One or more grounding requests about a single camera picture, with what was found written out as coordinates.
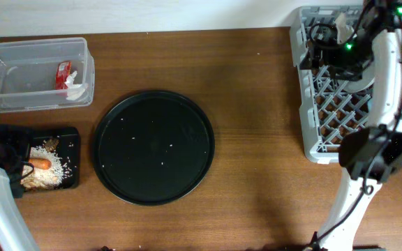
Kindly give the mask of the orange carrot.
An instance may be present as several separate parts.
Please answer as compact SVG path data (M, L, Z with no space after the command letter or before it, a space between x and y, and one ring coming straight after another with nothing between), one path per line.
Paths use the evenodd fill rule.
M31 158L29 163L36 169L48 170L52 167L51 161L44 158Z

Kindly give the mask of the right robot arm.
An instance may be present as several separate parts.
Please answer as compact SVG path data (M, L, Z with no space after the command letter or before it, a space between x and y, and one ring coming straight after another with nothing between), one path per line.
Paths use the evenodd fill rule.
M301 7L290 39L305 155L341 167L306 249L352 250L371 200L402 170L402 1Z

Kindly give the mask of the white plate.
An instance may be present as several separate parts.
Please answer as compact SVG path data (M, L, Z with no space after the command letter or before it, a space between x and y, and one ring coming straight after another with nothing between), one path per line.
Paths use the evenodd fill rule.
M348 93L357 93L363 91L373 85L375 81L375 66L372 63L366 70L362 72L362 78L355 82L347 80L338 80L338 84L344 84L343 90Z

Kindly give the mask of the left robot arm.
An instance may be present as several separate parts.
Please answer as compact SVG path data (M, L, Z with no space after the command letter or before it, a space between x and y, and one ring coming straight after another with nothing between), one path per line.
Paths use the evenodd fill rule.
M0 250L38 250L16 203L25 188L22 179L34 172L28 163L31 131L0 125Z

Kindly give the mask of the pile of rice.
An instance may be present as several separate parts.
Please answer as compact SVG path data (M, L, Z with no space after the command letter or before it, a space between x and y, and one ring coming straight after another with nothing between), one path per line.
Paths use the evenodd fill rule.
M73 176L69 158L63 160L56 151L47 152L43 146L36 146L31 148L29 159L31 158L48 159L52 167L42 170L24 166L22 175L25 178L20 183L26 190L53 190L64 185L65 180Z

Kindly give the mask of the red snack wrapper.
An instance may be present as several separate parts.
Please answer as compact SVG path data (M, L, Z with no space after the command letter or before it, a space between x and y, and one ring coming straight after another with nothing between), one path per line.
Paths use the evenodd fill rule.
M57 72L55 75L55 89L62 90L67 89L66 80L70 75L72 63L70 61L63 61L57 66Z

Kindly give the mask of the white tissue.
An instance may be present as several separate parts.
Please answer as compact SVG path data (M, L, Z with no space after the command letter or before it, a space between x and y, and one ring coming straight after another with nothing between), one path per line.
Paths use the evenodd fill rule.
M64 84L67 87L67 100L77 100L86 91L86 84L75 84L75 78L77 77L77 71L75 70L69 76L67 76Z

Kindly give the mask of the brown food scrap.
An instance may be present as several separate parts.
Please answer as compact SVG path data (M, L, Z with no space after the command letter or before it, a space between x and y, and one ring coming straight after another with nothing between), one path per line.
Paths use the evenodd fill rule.
M58 138L50 138L43 144L43 147L47 152L53 152L58 147L58 144L59 144Z

